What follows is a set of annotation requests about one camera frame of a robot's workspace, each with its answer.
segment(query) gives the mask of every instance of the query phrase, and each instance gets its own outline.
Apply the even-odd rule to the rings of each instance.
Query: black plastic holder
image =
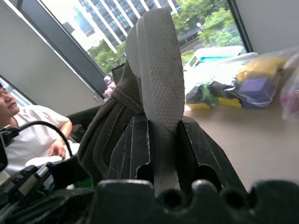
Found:
[[[188,117],[178,125],[174,149],[181,190],[156,196],[149,133],[144,115],[131,119],[112,153],[108,180],[97,185],[91,224],[298,223],[296,184],[259,182],[247,193],[221,147]]]

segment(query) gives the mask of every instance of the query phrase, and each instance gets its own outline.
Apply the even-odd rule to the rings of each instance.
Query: road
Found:
[[[203,48],[204,46],[202,45],[202,43],[197,39],[193,39],[190,42],[186,43],[185,45],[183,45],[180,49],[181,49],[181,53],[185,53],[189,50],[193,50],[194,52],[200,48]]]

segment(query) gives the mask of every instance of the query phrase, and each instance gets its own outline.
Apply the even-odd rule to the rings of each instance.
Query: clear plastic bag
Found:
[[[287,80],[280,94],[284,119],[299,119],[299,53],[285,64]]]
[[[222,62],[201,63],[199,67],[184,73],[186,104],[191,109],[209,109],[218,105],[268,108],[285,65],[296,52],[299,48],[260,56],[250,53]]]

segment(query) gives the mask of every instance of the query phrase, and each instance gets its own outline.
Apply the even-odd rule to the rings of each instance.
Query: man's hand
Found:
[[[49,156],[58,155],[65,159],[64,142],[62,140],[56,140],[53,142],[49,149]]]

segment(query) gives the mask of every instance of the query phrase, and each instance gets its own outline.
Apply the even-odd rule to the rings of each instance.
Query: person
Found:
[[[66,138],[71,134],[72,123],[68,118],[39,105],[19,108],[15,98],[0,84],[0,127],[7,125],[19,127],[36,120],[43,120],[55,125]],[[69,157],[65,142],[60,135],[53,129],[42,125],[31,126],[19,132],[19,135],[14,138],[12,144],[6,147],[5,151],[8,158],[8,166],[5,171],[9,175],[23,169],[26,163],[33,158],[60,156],[64,159]]]
[[[111,97],[111,94],[115,89],[116,85],[115,82],[109,76],[105,76],[104,81],[107,86],[107,89],[104,92],[104,100],[107,101]]]

